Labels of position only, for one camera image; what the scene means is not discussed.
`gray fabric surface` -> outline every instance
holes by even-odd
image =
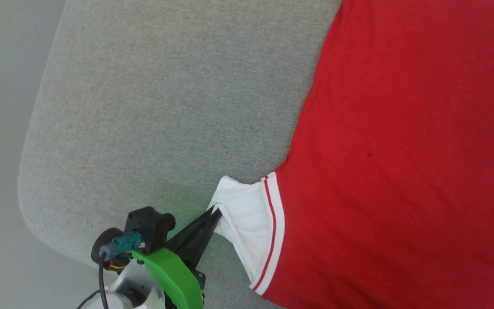
[[[286,156],[338,0],[68,0],[19,176],[26,223],[62,254],[132,209],[183,227],[223,175],[255,182]],[[207,308],[271,308],[233,246],[202,260]]]

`gray floor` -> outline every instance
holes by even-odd
[[[96,269],[34,238],[19,212],[22,145],[65,0],[0,0],[0,309],[75,308]]]

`garment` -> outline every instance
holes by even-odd
[[[286,160],[211,204],[278,305],[494,308],[494,1],[345,0]]]

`white fabric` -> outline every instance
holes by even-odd
[[[262,274],[272,241],[273,222],[266,196],[264,182],[246,185],[224,176],[209,205],[222,212],[215,232],[234,245],[253,284]]]

